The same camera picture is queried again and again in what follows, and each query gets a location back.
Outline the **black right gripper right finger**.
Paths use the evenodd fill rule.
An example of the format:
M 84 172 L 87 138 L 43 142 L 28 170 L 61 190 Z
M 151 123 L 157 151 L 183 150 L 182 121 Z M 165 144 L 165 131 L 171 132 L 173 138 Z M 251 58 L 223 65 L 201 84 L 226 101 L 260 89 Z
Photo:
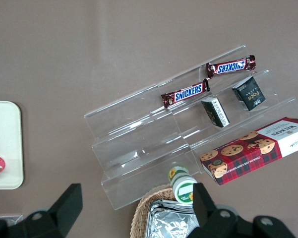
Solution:
M 189 238 L 293 238 L 294 234 L 279 219 L 256 216 L 252 222 L 244 220 L 226 208 L 217 208 L 202 183 L 193 185 L 193 209 L 199 227 Z

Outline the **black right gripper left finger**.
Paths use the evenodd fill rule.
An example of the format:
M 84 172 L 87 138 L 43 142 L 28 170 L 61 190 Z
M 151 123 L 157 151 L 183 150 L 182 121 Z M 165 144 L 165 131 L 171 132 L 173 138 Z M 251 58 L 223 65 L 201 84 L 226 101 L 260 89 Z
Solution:
M 0 219 L 0 238 L 64 238 L 82 208 L 81 184 L 73 183 L 47 211 L 34 212 L 13 226 Z

